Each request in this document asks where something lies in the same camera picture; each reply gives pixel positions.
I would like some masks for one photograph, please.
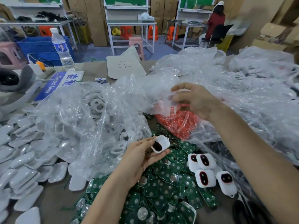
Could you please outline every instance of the black chair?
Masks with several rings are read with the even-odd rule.
[[[209,43],[208,47],[210,46],[210,43],[221,44],[223,42],[223,39],[225,38],[228,30],[232,26],[233,26],[233,24],[232,25],[223,25],[223,24],[217,25],[213,30],[211,38],[210,39],[202,38],[202,40],[200,41],[198,46],[200,46],[202,41],[208,42]]]

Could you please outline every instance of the pink plastic stool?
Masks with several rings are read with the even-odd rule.
[[[0,42],[0,67],[6,69],[23,69],[27,59],[15,42]]]
[[[137,52],[141,60],[144,60],[143,43],[141,37],[129,37],[129,47],[133,45],[139,45]]]

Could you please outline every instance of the white bottle cap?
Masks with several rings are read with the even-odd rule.
[[[56,27],[50,28],[50,31],[52,32],[52,34],[58,33],[58,29]]]

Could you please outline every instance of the blue bottle label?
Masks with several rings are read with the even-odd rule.
[[[68,47],[66,46],[66,43],[60,43],[60,44],[54,44],[57,52],[67,52]]]

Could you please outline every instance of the scissors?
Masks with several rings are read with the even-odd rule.
[[[247,224],[272,224],[268,214],[256,203],[250,201],[243,193],[241,187],[238,189],[238,199],[233,204],[233,217],[236,224],[242,224],[240,215],[246,219]]]

